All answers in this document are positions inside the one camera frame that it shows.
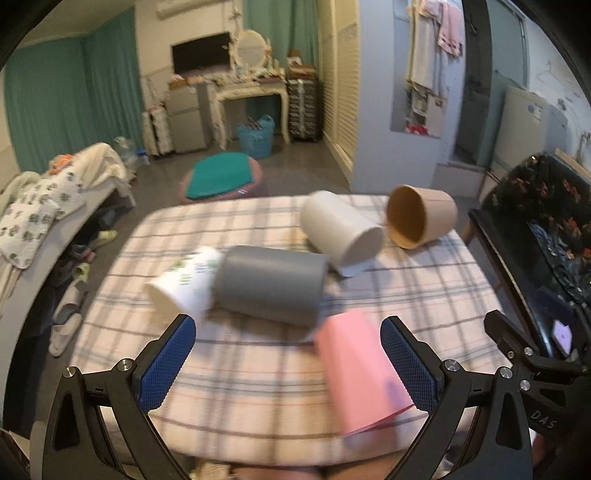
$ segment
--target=black sofa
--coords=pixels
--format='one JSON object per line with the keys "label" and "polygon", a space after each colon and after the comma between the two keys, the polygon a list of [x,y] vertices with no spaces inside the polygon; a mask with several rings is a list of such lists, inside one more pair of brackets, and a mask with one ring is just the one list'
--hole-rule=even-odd
{"label": "black sofa", "polygon": [[591,318],[591,176],[568,158],[533,155],[468,215],[465,242],[481,242],[540,353],[563,358],[551,338],[556,312],[539,290]]}

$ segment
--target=white wardrobe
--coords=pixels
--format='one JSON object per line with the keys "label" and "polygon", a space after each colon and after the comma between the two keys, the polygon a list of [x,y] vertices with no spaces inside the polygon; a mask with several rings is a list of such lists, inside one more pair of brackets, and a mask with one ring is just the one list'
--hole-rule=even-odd
{"label": "white wardrobe", "polygon": [[358,0],[319,0],[319,5],[323,131],[350,181],[358,133],[359,5]]}

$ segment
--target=white wall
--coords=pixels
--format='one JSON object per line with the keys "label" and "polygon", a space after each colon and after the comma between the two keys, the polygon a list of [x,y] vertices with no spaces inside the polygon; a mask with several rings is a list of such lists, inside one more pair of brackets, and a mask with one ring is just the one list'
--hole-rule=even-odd
{"label": "white wall", "polygon": [[[453,0],[461,6],[460,0]],[[441,138],[390,130],[393,79],[406,62],[397,59],[392,0],[359,2],[361,81],[359,139],[353,167],[354,192],[387,193],[408,183],[430,187],[437,163],[447,163],[453,151],[462,106],[465,59],[446,66],[446,126]]]}
{"label": "white wall", "polygon": [[[525,20],[525,33],[530,54],[530,90],[558,106],[562,98],[567,106],[564,112],[569,120],[570,139],[568,154],[575,155],[579,139],[591,131],[591,107],[568,65],[542,29],[531,20]],[[591,157],[585,167],[591,170]]]}
{"label": "white wall", "polygon": [[10,142],[8,123],[4,109],[4,69],[0,72],[0,190],[19,172],[14,150]]}
{"label": "white wall", "polygon": [[[135,3],[139,74],[147,108],[162,100],[168,91],[168,81],[173,74],[171,45],[223,31],[230,31],[232,35],[235,33],[235,23],[228,20],[232,13],[232,2],[229,0],[189,10],[165,20],[160,20],[156,13],[158,1],[137,0]],[[236,7],[242,11],[242,0],[236,0]],[[242,28],[242,18],[239,19],[239,25]],[[243,121],[244,112],[244,100],[226,102],[229,131],[235,131],[236,125]]]}

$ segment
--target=screw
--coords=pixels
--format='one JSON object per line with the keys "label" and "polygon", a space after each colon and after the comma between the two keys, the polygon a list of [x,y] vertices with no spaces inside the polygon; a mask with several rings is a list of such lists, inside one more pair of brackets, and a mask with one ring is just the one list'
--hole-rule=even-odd
{"label": "screw", "polygon": [[513,372],[511,371],[511,368],[501,367],[501,376],[503,378],[511,378],[513,376]]}
{"label": "screw", "polygon": [[455,360],[445,360],[445,362],[443,362],[443,365],[450,372],[457,372],[460,369],[460,364],[457,363]]}
{"label": "screw", "polygon": [[64,370],[62,375],[64,375],[65,378],[73,377],[76,373],[76,370],[78,370],[76,367],[68,367]]}
{"label": "screw", "polygon": [[131,368],[131,365],[134,364],[134,361],[130,358],[124,358],[123,360],[119,360],[117,363],[117,370],[120,372],[127,372]]}

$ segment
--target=beige cup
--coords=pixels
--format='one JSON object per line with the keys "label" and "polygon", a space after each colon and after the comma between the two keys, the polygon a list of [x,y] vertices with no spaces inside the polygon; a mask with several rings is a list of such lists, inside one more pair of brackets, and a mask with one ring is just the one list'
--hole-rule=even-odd
{"label": "beige cup", "polygon": [[388,236],[412,249],[449,233],[456,225],[456,202],[441,190],[397,187],[386,207]]}

